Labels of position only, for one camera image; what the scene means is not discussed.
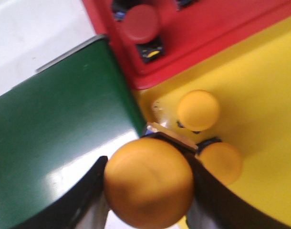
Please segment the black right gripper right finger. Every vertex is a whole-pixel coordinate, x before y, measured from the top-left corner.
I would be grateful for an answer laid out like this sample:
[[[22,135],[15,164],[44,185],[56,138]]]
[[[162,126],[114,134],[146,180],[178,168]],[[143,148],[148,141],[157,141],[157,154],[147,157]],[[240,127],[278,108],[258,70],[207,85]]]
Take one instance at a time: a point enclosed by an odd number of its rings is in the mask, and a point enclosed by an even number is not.
[[[290,226],[248,204],[214,178],[192,153],[194,199],[186,214],[190,229],[289,229]]]

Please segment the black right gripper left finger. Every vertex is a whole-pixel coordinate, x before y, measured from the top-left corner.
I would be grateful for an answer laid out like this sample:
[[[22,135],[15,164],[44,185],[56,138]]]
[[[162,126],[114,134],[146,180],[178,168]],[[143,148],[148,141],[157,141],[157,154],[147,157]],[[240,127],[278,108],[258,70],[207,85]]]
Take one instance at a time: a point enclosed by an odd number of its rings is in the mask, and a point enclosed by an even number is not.
[[[61,198],[31,218],[14,226],[15,229],[75,229],[94,206],[96,229],[104,226],[106,215],[99,202],[103,194],[104,168],[108,158],[101,156],[88,172]]]

